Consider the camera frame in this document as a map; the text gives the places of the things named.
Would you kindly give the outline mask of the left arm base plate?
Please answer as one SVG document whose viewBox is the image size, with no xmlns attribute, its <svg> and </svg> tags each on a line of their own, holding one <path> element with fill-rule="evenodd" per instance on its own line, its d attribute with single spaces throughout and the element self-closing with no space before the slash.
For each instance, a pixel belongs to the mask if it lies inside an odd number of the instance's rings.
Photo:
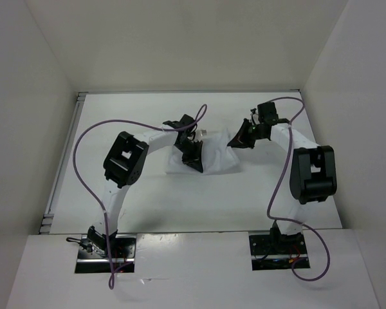
<svg viewBox="0 0 386 309">
<path fill-rule="evenodd" d="M 86 235 L 79 238 L 66 238 L 79 245 L 76 274 L 110 273 L 109 259 L 90 247 Z M 119 234 L 112 249 L 112 263 L 116 273 L 133 273 L 135 268 L 136 235 Z"/>
</svg>

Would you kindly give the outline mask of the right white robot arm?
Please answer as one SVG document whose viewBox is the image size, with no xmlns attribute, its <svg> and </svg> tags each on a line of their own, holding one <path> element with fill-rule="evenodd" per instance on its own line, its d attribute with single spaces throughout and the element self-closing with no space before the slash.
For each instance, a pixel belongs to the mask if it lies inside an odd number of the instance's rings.
<svg viewBox="0 0 386 309">
<path fill-rule="evenodd" d="M 236 135 L 229 141 L 231 148 L 253 149 L 256 141 L 269 140 L 286 152 L 286 160 L 279 184 L 273 190 L 268 204 L 268 217 L 273 220 L 270 248 L 283 253 L 302 233 L 303 205 L 323 202 L 337 190 L 335 152 L 329 145 L 318 145 L 292 128 L 292 120 L 280 118 L 275 103 L 267 101 L 251 110 Z M 289 173 L 289 191 L 298 203 L 285 217 L 271 215 L 274 199 Z"/>
</svg>

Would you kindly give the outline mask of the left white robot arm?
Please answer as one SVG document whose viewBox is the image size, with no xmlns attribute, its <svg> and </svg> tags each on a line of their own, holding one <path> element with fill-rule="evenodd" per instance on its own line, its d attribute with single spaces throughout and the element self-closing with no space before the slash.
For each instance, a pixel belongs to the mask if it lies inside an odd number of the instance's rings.
<svg viewBox="0 0 386 309">
<path fill-rule="evenodd" d="M 195 140 L 197 121 L 184 114 L 179 121 L 166 121 L 158 130 L 132 135 L 118 134 L 103 163 L 106 179 L 102 197 L 103 218 L 90 226 L 87 238 L 100 257 L 115 251 L 118 217 L 130 186 L 142 175 L 147 156 L 167 146 L 181 152 L 182 164 L 202 173 L 203 142 Z"/>
</svg>

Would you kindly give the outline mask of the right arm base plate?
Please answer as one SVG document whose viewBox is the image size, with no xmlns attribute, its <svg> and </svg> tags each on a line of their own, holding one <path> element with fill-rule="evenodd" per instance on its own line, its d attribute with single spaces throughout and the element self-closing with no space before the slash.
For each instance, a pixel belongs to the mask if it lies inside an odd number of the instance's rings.
<svg viewBox="0 0 386 309">
<path fill-rule="evenodd" d="M 249 234 L 248 239 L 253 271 L 289 270 L 295 261 L 295 269 L 310 268 L 308 251 L 301 233 L 280 243 L 274 243 L 273 237 L 267 232 Z"/>
</svg>

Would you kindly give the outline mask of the white skirt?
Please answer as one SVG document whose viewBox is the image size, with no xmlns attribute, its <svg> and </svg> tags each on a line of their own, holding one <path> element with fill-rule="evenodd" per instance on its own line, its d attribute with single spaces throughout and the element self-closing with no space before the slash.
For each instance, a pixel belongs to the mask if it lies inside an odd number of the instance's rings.
<svg viewBox="0 0 386 309">
<path fill-rule="evenodd" d="M 218 132 L 211 131 L 208 136 L 201 139 L 201 141 L 203 141 L 201 155 L 203 165 L 202 173 L 183 164 L 181 152 L 173 146 L 168 154 L 165 173 L 204 176 L 241 172 L 239 157 L 231 147 L 227 146 L 231 139 L 232 135 L 226 127 Z"/>
</svg>

